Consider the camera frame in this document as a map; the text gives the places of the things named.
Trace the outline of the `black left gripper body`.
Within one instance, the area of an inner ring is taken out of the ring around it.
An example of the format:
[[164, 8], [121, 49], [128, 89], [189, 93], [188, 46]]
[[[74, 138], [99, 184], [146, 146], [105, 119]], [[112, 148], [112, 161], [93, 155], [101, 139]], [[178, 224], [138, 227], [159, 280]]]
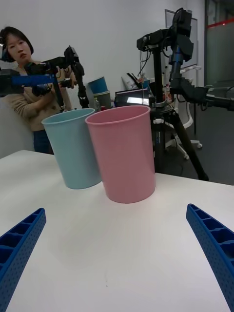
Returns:
[[13, 78], [20, 77], [18, 71], [12, 69], [0, 70], [0, 96], [23, 94], [24, 88], [19, 84], [13, 83]]

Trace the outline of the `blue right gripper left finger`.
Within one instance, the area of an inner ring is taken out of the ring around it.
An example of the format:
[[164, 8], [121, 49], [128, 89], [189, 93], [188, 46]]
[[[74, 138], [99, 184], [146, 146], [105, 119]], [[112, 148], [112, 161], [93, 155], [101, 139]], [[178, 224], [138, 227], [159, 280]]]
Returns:
[[7, 310], [45, 224], [45, 210], [39, 208], [0, 237], [1, 312]]

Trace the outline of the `person's left hand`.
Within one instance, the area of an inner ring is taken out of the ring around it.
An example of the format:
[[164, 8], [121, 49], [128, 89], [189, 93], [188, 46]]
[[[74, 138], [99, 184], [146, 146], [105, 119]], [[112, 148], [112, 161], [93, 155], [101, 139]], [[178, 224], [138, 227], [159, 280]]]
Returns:
[[74, 88], [77, 84], [75, 74], [73, 72], [66, 73], [63, 81], [63, 86], [68, 88]]

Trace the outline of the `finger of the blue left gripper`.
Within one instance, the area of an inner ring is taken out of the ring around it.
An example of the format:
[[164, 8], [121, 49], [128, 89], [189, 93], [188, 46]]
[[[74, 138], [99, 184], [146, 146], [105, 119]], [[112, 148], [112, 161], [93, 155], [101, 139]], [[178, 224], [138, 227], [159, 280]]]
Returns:
[[54, 83], [54, 75], [11, 76], [11, 83], [18, 86], [37, 86]]

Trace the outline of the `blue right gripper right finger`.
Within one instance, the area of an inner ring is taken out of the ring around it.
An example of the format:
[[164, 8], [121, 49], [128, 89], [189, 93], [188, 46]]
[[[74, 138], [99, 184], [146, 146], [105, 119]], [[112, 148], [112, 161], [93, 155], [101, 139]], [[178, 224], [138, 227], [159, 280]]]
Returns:
[[224, 295], [234, 311], [234, 233], [193, 204], [188, 204], [190, 224]]

